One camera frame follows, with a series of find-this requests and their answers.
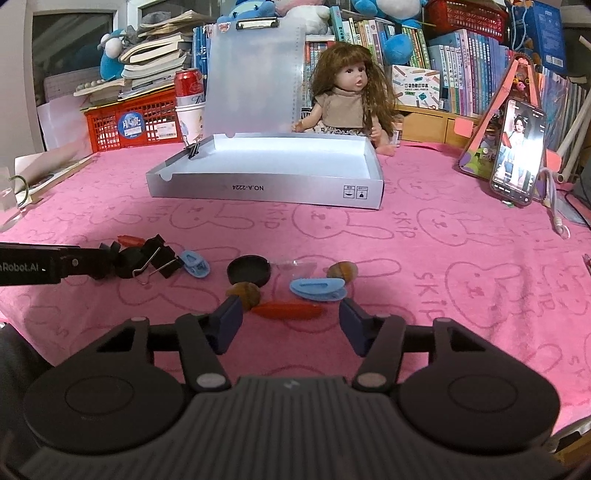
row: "red plastic basket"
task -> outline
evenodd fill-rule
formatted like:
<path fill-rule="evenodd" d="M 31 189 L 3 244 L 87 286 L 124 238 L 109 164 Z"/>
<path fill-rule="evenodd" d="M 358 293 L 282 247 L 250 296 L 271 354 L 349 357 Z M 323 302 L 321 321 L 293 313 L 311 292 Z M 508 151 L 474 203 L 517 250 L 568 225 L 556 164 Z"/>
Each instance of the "red plastic basket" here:
<path fill-rule="evenodd" d="M 431 0 L 425 6 L 429 23 L 437 35 L 465 28 L 503 42 L 509 15 L 488 2 L 470 0 Z"/>
<path fill-rule="evenodd" d="M 182 142 L 174 89 L 88 110 L 93 152 Z"/>

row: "doll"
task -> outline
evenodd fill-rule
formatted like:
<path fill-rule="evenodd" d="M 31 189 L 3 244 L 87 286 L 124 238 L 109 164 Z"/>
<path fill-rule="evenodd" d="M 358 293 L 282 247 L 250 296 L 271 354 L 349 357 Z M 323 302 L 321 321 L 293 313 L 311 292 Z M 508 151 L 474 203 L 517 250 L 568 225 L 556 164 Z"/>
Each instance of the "doll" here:
<path fill-rule="evenodd" d="M 322 52 L 312 78 L 312 95 L 316 104 L 309 116 L 294 125 L 295 132 L 314 128 L 322 120 L 328 133 L 366 135 L 377 153 L 394 153 L 390 143 L 397 114 L 394 93 L 367 48 L 336 42 Z"/>

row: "blue clip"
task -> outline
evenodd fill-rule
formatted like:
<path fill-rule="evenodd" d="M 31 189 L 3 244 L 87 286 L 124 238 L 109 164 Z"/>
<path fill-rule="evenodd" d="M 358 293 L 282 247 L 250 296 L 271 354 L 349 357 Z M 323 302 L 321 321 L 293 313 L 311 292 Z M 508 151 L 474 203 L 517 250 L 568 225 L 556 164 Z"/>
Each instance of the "blue clip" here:
<path fill-rule="evenodd" d="M 342 278 L 297 278 L 290 283 L 292 291 L 305 295 L 327 295 L 345 286 Z"/>
<path fill-rule="evenodd" d="M 184 268 L 195 278 L 205 278 L 211 272 L 211 268 L 201 255 L 190 250 L 185 250 L 179 255 L 184 262 Z"/>
<path fill-rule="evenodd" d="M 303 299 L 312 301 L 339 301 L 343 300 L 347 296 L 347 289 L 344 287 L 331 293 L 320 294 L 305 293 L 300 290 L 296 290 L 292 285 L 290 285 L 290 290 L 293 294 L 298 295 Z"/>

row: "white wall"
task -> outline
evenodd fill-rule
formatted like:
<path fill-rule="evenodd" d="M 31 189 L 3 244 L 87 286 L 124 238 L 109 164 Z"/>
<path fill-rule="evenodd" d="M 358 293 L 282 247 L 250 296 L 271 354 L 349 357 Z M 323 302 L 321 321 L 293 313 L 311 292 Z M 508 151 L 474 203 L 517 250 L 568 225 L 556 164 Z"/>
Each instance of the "white wall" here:
<path fill-rule="evenodd" d="M 25 0 L 8 0 L 0 8 L 0 166 L 11 174 L 15 157 L 43 151 L 41 135 L 30 128 L 37 121 L 35 97 L 25 94 L 25 84 L 33 86 L 32 18 Z"/>

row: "blue sticker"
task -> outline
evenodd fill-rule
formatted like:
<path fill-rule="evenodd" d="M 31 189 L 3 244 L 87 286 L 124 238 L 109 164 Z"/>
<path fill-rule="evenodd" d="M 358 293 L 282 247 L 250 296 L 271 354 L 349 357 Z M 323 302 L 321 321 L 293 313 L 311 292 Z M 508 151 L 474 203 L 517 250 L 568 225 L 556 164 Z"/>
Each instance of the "blue sticker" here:
<path fill-rule="evenodd" d="M 138 138 L 146 130 L 144 117 L 138 112 L 128 112 L 119 118 L 117 123 L 119 135 L 132 140 Z"/>

